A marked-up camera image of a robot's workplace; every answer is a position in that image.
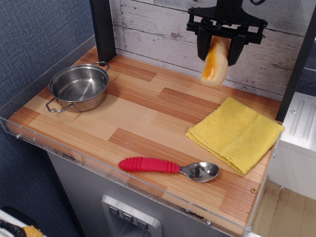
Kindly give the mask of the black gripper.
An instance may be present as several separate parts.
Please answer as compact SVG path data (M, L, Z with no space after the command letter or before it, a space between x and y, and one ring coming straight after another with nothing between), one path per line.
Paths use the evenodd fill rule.
M218 0L212 7L188 9L187 30L197 34L197 54L204 61L213 36L231 39L228 66L236 64L246 44L260 44L268 22L242 9L241 0Z

